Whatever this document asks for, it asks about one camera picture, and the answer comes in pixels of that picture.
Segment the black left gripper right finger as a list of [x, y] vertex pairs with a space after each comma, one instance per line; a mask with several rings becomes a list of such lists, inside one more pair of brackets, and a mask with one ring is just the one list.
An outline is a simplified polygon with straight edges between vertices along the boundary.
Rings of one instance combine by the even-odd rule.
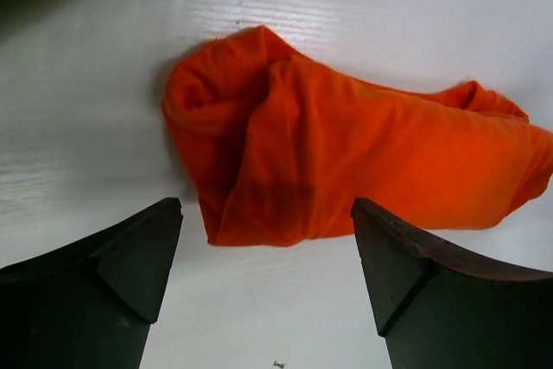
[[367, 199], [351, 216], [393, 367], [551, 367], [550, 272], [480, 255]]

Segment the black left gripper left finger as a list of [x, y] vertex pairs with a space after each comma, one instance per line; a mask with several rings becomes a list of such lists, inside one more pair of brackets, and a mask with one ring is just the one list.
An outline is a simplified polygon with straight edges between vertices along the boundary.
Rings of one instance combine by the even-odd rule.
[[1, 270], [3, 368], [138, 368], [174, 261], [181, 203]]

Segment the orange t shirt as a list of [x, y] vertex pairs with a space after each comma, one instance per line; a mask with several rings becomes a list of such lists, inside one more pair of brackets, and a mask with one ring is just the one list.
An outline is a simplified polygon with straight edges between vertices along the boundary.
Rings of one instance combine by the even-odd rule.
[[551, 133], [504, 96], [378, 86], [264, 26], [178, 62], [162, 112], [217, 246], [349, 235], [357, 198], [425, 229], [487, 229], [552, 174]]

